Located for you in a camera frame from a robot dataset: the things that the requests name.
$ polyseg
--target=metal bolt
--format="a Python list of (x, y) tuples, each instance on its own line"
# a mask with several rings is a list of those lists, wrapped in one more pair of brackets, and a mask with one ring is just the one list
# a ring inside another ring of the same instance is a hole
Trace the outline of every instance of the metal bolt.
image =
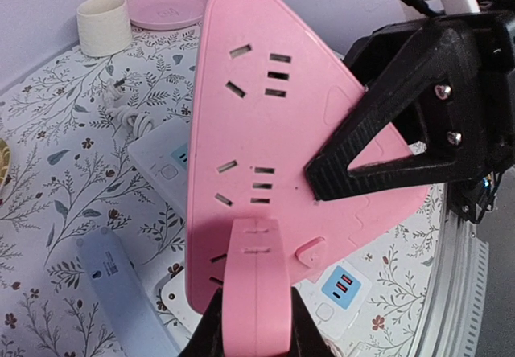
[(452, 94), (452, 88), (449, 85), (436, 85), (435, 94), (442, 101), (448, 100)]
[(447, 132), (447, 140), (453, 146), (459, 146), (463, 140), (463, 135), (460, 132)]

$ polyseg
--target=flower pattern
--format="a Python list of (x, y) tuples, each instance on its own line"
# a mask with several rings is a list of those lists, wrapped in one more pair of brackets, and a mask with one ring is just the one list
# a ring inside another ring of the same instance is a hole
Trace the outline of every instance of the flower pattern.
[[(2, 139), (16, 148), (0, 190), (1, 337), (13, 356), (123, 356), (72, 251), (78, 238), (104, 226), (138, 244), (127, 252), (155, 311), (179, 345), (190, 339), (156, 288), (183, 269), (185, 222), (134, 168), (127, 154), (134, 138), (106, 113), (102, 93), (107, 80), (124, 78), (121, 104), (148, 112), (156, 125), (189, 122), (199, 37), (198, 25), (135, 28), (123, 52), (89, 58), (75, 47), (0, 98)], [(348, 258), (373, 290), (335, 350), (347, 355), (359, 340), (369, 347), (364, 357), (407, 355), (441, 200), (441, 187), (432, 188), (418, 214)]]

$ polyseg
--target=white button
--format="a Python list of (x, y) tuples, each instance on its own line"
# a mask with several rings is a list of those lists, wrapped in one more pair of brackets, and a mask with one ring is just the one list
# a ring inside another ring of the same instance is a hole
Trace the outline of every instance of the white button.
[(329, 321), (334, 313), (334, 309), (330, 307), (327, 303), (323, 303), (316, 310), (316, 315), (318, 316), (318, 318), (325, 322)]
[(161, 169), (161, 174), (166, 180), (172, 180), (175, 176), (179, 174), (179, 172), (177, 171), (177, 168), (175, 168), (171, 164), (168, 164), (167, 166)]

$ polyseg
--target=gray floor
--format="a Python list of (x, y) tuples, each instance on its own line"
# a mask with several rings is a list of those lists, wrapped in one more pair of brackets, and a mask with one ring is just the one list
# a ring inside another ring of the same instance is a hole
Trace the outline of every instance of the gray floor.
[(515, 170), (506, 173), (497, 210), (487, 214), (478, 236), (490, 243), (487, 299), (476, 357), (515, 355)]

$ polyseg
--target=screw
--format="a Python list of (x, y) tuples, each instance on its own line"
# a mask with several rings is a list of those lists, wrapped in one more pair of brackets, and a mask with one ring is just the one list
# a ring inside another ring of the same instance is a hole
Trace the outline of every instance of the screw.
[(460, 132), (447, 132), (447, 141), (453, 146), (459, 146), (463, 140), (463, 135)]
[(435, 94), (442, 101), (448, 100), (452, 94), (452, 88), (449, 85), (436, 85)]

